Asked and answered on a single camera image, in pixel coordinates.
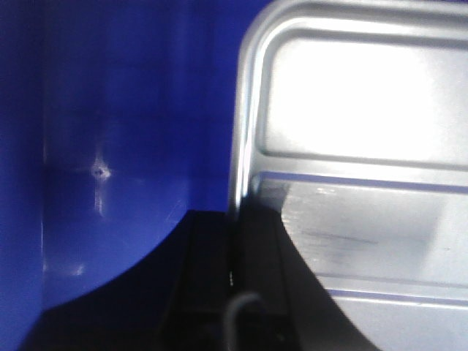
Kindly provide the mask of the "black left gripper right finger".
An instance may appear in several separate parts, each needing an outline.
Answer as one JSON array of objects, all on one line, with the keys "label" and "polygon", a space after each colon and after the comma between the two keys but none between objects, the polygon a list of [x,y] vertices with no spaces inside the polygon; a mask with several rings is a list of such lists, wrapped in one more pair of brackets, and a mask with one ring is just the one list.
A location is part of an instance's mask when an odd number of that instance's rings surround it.
[{"label": "black left gripper right finger", "polygon": [[252,313],[289,334],[285,350],[375,350],[345,316],[300,256],[280,213],[244,206],[234,224],[234,285],[254,293]]}]

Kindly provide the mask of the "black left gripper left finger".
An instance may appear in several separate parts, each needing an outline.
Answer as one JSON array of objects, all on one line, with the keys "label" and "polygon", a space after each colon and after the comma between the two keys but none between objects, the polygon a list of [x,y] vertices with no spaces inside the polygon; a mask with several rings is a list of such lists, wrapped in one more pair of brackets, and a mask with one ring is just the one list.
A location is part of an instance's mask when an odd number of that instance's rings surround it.
[{"label": "black left gripper left finger", "polygon": [[188,211],[142,260],[44,311],[22,350],[220,350],[229,295],[227,221]]}]

